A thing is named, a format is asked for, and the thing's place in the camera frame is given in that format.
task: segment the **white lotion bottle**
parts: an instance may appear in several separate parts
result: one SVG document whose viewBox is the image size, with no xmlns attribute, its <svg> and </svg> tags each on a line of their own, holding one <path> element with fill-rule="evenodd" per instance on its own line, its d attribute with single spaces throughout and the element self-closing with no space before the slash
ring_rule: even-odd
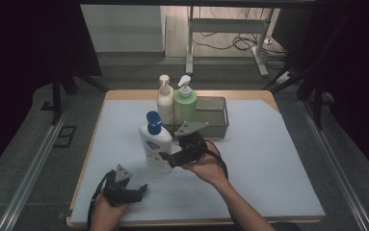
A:
<svg viewBox="0 0 369 231">
<path fill-rule="evenodd" d="M 139 128 L 145 158 L 147 164 L 160 172 L 169 173 L 172 171 L 169 162 L 163 160 L 160 152 L 171 154 L 172 137 L 170 133 L 162 127 L 163 122 L 157 112 L 151 111 L 147 115 L 148 124 Z"/>
<path fill-rule="evenodd" d="M 160 76 L 160 89 L 157 94 L 157 112 L 159 113 L 163 124 L 173 125 L 174 123 L 174 90 L 169 85 L 170 77 L 168 75 Z"/>
</svg>

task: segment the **black curtain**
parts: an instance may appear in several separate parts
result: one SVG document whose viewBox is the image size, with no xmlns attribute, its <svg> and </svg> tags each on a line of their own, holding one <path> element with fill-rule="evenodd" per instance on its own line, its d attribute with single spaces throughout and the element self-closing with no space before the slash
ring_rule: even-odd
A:
<svg viewBox="0 0 369 231">
<path fill-rule="evenodd" d="M 0 0 L 0 155 L 54 72 L 101 75 L 79 4 Z"/>
<path fill-rule="evenodd" d="M 331 111 L 369 160 L 369 1 L 355 6 L 328 60 Z"/>
</svg>

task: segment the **bottle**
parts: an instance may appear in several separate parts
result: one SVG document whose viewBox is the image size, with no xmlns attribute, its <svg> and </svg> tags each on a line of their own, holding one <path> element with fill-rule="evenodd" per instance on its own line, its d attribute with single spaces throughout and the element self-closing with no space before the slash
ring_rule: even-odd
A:
<svg viewBox="0 0 369 231">
<path fill-rule="evenodd" d="M 150 111 L 146 115 L 148 124 L 139 128 L 143 148 L 145 149 L 145 158 L 147 164 L 160 172 L 168 173 L 172 171 L 169 162 L 163 160 L 160 152 L 171 154 L 172 137 L 170 133 L 162 127 L 163 122 L 159 114 Z"/>
<path fill-rule="evenodd" d="M 197 93 L 188 85 L 191 77 L 183 75 L 178 83 L 179 90 L 174 91 L 174 125 L 192 121 L 196 113 Z"/>
<path fill-rule="evenodd" d="M 169 85 L 170 77 L 168 75 L 160 76 L 160 89 L 157 94 L 157 112 L 159 113 L 163 124 L 173 125 L 173 88 Z"/>
</svg>

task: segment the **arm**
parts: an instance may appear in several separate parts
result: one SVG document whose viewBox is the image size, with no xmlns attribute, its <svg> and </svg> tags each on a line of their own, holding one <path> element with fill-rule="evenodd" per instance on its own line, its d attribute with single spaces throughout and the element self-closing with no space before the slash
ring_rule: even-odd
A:
<svg viewBox="0 0 369 231">
<path fill-rule="evenodd" d="M 91 231 L 113 230 L 129 205 L 121 204 L 118 207 L 112 207 L 103 193 L 100 193 L 94 203 Z"/>
<path fill-rule="evenodd" d="M 207 145 L 208 149 L 218 153 L 212 143 L 208 142 Z M 197 162 L 182 167 L 192 171 L 198 178 L 212 185 L 220 193 L 229 210 L 244 230 L 275 231 L 272 225 L 232 187 L 216 159 L 204 154 Z"/>
</svg>

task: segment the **white tabletop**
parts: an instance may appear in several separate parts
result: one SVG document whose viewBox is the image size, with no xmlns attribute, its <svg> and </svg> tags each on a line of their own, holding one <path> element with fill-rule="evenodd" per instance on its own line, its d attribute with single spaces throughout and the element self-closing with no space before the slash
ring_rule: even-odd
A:
<svg viewBox="0 0 369 231">
<path fill-rule="evenodd" d="M 229 127 L 225 138 L 214 142 L 237 191 L 268 220 L 324 216 L 281 114 L 261 100 L 226 100 L 226 104 Z M 220 195 L 192 172 L 176 167 L 163 174 L 146 165 L 139 127 L 146 124 L 145 114 L 151 110 L 156 110 L 155 100 L 105 101 L 72 223 L 86 223 L 97 184 L 118 164 L 133 173 L 128 189 L 148 184 L 143 201 L 132 204 L 122 221 L 229 219 Z"/>
</svg>

